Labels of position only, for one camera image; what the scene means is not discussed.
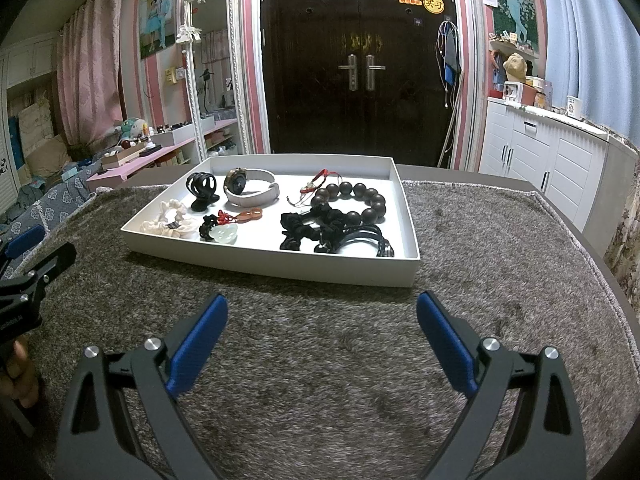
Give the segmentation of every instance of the white watch strap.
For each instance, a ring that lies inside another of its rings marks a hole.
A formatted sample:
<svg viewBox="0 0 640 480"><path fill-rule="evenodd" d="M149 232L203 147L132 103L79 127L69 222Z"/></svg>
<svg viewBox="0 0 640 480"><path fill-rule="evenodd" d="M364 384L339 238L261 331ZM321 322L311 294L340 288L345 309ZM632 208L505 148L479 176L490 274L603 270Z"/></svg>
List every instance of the white watch strap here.
<svg viewBox="0 0 640 480"><path fill-rule="evenodd" d="M280 186L276 182L276 177L271 171L267 170L246 170L246 179L249 180L264 180L270 182L269 187L264 191L256 191L254 193L247 193L243 195L236 195L231 193L225 187L225 194L229 202L239 205L240 207L258 207L261 205L267 205L277 199L280 195Z"/></svg>

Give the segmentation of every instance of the door lock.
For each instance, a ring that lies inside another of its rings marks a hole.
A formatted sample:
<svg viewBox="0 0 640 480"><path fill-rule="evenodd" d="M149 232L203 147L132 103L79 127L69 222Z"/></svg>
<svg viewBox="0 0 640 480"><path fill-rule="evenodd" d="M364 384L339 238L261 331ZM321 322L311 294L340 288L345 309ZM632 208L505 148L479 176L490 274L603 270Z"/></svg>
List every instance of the door lock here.
<svg viewBox="0 0 640 480"><path fill-rule="evenodd" d="M358 89L358 59L355 54L347 56L347 65L338 65L338 70L348 70L349 90L355 92Z"/></svg>
<svg viewBox="0 0 640 480"><path fill-rule="evenodd" d="M367 56L367 90L374 91L376 89L376 73L374 70L386 70L386 66L376 65L376 58L369 54Z"/></svg>

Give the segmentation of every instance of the watch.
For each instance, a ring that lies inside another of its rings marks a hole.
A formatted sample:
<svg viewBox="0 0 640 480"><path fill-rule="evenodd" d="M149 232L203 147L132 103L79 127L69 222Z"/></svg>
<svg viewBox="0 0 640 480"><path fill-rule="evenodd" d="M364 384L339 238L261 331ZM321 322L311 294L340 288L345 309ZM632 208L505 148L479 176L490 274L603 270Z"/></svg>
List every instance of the watch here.
<svg viewBox="0 0 640 480"><path fill-rule="evenodd" d="M242 194L248 180L264 180L270 184L264 191ZM224 188L229 202L240 207L266 205L276 200L280 195L280 186L276 183L275 175L267 170L235 168L226 174Z"/></svg>

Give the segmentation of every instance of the metal screw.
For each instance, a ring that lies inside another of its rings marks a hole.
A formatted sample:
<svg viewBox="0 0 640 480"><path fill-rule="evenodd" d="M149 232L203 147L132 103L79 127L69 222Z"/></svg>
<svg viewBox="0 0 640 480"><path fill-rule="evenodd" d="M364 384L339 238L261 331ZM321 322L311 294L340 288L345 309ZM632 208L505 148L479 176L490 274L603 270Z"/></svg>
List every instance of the metal screw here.
<svg viewBox="0 0 640 480"><path fill-rule="evenodd" d="M487 350L493 352L500 348L500 341L498 341L495 337L488 337L484 341L482 341L482 346Z"/></svg>
<svg viewBox="0 0 640 480"><path fill-rule="evenodd" d="M157 337L150 337L145 341L145 348L147 350L158 350L162 346L162 341Z"/></svg>
<svg viewBox="0 0 640 480"><path fill-rule="evenodd" d="M558 356L560 354L558 353L558 350L553 348L552 346L548 346L545 348L545 356L547 356L549 359L558 359Z"/></svg>
<svg viewBox="0 0 640 480"><path fill-rule="evenodd" d="M99 353L100 349L95 345L88 346L84 349L84 355L89 358L96 357Z"/></svg>

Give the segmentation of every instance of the white ornate mirror frame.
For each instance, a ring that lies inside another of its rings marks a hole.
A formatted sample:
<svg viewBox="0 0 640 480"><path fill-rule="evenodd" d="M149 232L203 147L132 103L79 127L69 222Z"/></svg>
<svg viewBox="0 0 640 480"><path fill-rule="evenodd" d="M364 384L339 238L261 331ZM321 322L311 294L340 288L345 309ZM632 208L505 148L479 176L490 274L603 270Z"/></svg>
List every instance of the white ornate mirror frame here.
<svg viewBox="0 0 640 480"><path fill-rule="evenodd" d="M193 27L191 21L191 7L198 0L184 0L184 23L180 26L178 42L183 44L183 51L186 54L187 71L186 83L187 94L189 97L189 108L191 109L191 117L193 118L193 127L195 130L196 145L198 154L202 160L209 157L204 139L204 133L200 124L200 104L196 93L196 76L193 65L193 42L200 40L198 30ZM242 49L240 37L240 15L239 0L226 0L226 24L229 36L229 56L231 60L231 77L234 87L234 95L236 99L236 117L238 118L238 131L242 142L242 152L244 154L255 153L253 137L251 135L250 124L248 121L248 106L246 102L246 93L244 91L244 76L241 72L243 67Z"/></svg>

